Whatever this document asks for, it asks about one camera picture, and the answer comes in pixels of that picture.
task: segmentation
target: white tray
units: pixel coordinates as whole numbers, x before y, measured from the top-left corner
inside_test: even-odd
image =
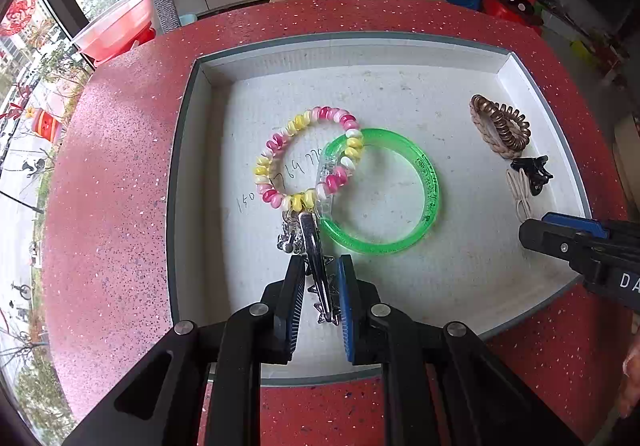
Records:
[[[546,169],[554,178],[533,199],[535,215],[590,217],[558,122],[512,52],[456,38],[360,32],[285,38],[200,58],[180,111],[170,173],[167,257],[174,320],[225,320],[284,277],[289,256],[275,245],[280,212],[255,194],[252,168],[274,130],[306,108],[326,104],[353,112],[363,127],[411,139],[438,175],[440,211],[425,238],[398,254],[353,254],[356,275],[373,282],[384,302],[433,325],[464,321],[483,337],[548,303],[576,275],[565,262],[520,246],[504,177],[509,163],[482,142],[470,119],[475,93],[525,113],[532,140],[523,156],[549,156]],[[324,124],[287,150],[287,190],[314,185],[318,148],[339,134],[338,126]],[[367,164],[367,155],[358,168],[360,182],[348,193],[351,202],[342,205],[363,231],[380,233],[392,211],[411,229],[422,209],[416,206],[415,172],[375,151]],[[376,170],[383,173],[376,176]],[[392,194],[363,207],[357,194],[357,184],[367,191],[363,181],[380,181]],[[323,244],[326,254],[345,252],[324,237]],[[264,365],[263,381],[362,375],[345,359],[340,328],[316,323],[313,301],[306,293],[292,362]]]

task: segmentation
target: white bead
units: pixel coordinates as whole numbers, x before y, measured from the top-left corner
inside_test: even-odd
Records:
[[[334,122],[340,122],[343,115],[347,115],[349,112],[346,110],[338,110],[334,115]]]
[[[342,164],[345,168],[347,175],[353,175],[353,172],[356,169],[356,164],[350,158],[348,158],[347,155],[342,156],[342,158],[340,159],[340,164]]]
[[[355,128],[347,130],[344,134],[347,136],[347,139],[350,139],[351,137],[362,137],[362,132],[360,130],[356,130]]]
[[[318,198],[321,201],[325,201],[327,199],[328,191],[326,189],[326,184],[324,182],[320,182],[316,186],[316,193],[318,194]]]

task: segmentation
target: screw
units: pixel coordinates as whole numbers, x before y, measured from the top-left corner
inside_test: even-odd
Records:
[[[193,322],[189,320],[178,321],[175,324],[174,331],[178,336],[189,334],[193,330]]]
[[[371,308],[371,314],[378,318],[384,318],[385,316],[391,314],[391,307],[383,303],[376,303]]]
[[[460,323],[459,321],[454,321],[447,325],[447,332],[449,336],[453,336],[454,338],[461,338],[466,334],[466,327]]]
[[[254,303],[249,307],[249,314],[252,316],[264,316],[269,312],[269,306],[266,303]]]

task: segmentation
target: black hair clip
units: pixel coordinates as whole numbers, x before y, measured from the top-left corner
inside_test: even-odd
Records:
[[[511,168],[520,171],[524,170],[531,185],[531,194],[535,197],[542,191],[542,186],[549,182],[554,176],[545,170],[545,164],[549,160],[546,155],[536,158],[513,159]]]

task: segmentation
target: red speckled tabletop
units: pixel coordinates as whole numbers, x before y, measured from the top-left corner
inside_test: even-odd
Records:
[[[530,29],[442,2],[300,0],[202,20],[98,68],[49,197],[44,287],[51,352],[82,418],[170,327],[165,216],[180,101],[195,58],[311,32],[409,31],[514,50],[551,105],[595,218],[626,218],[618,174],[578,90]],[[581,286],[490,341],[583,440],[612,406],[630,312]],[[383,443],[378,381],[262,392],[263,444]]]

